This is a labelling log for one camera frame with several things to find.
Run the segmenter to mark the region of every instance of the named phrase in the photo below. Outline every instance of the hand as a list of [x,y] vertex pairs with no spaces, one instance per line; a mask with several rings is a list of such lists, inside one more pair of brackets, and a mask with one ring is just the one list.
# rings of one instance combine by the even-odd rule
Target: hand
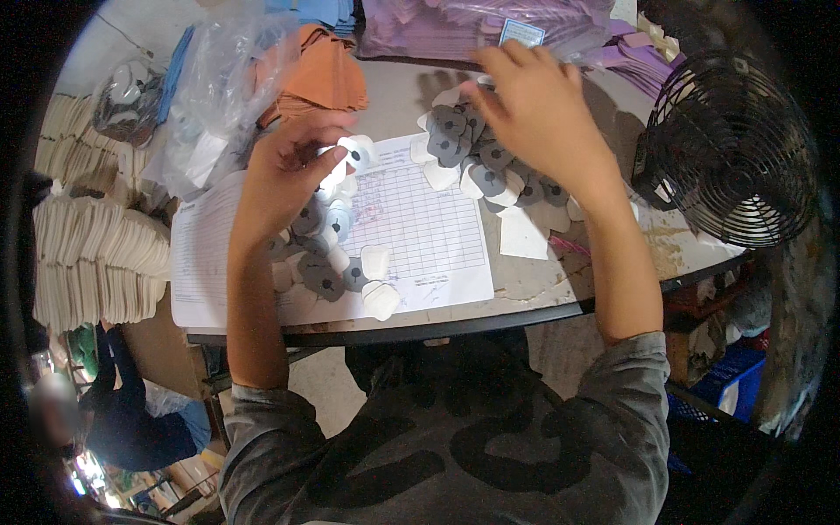
[[342,147],[319,157],[315,151],[349,137],[344,126],[353,123],[348,113],[318,111],[281,126],[254,146],[230,236],[232,249],[250,251],[291,224],[347,155]]
[[462,84],[462,90],[502,145],[557,181],[584,209],[597,202],[605,185],[623,192],[615,157],[592,120],[575,66],[558,64],[546,48],[528,49],[516,40],[478,50],[477,58],[496,92],[475,82]]

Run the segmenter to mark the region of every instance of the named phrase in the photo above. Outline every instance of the pink thread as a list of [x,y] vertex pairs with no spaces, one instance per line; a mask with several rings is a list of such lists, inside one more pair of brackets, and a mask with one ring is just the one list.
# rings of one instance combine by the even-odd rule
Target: pink thread
[[554,237],[553,235],[549,237],[549,242],[554,246],[557,246],[558,248],[570,249],[572,251],[576,251],[579,254],[586,255],[590,259],[592,258],[592,253],[580,244],[573,243],[566,239],[561,239],[560,237]]

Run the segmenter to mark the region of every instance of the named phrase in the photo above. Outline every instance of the gray t-shirt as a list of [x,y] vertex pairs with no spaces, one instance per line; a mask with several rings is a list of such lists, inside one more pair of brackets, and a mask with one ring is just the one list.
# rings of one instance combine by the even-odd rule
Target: gray t-shirt
[[408,384],[383,367],[327,440],[290,391],[234,385],[228,523],[653,523],[668,489],[664,335],[608,349],[562,401],[520,370]]

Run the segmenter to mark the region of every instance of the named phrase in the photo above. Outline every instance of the wall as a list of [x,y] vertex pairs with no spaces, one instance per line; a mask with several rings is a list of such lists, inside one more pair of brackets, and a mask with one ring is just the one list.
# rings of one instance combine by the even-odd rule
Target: wall
[[[199,0],[207,5],[206,0]],[[99,8],[105,20],[137,45],[169,64],[172,50],[190,24],[207,14],[196,0],[108,0]],[[56,92],[87,94],[123,58],[139,54],[116,29],[94,16],[79,35],[55,85]]]

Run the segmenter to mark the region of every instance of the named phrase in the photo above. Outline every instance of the bag of pieces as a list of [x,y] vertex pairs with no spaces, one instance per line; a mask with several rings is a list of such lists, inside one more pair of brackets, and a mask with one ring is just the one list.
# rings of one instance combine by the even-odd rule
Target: bag of pieces
[[224,151],[239,158],[248,148],[256,119],[297,63],[297,28],[291,13],[248,9],[196,27],[168,118],[163,179],[170,195],[191,201],[235,171],[213,168]]
[[157,126],[164,74],[139,55],[117,64],[94,93],[93,128],[135,148],[146,145]]
[[144,379],[146,385],[146,412],[151,417],[164,417],[180,412],[192,402],[190,397]]
[[543,29],[543,45],[566,62],[610,39],[614,0],[362,0],[367,24],[357,56],[468,60],[498,45],[505,21]]

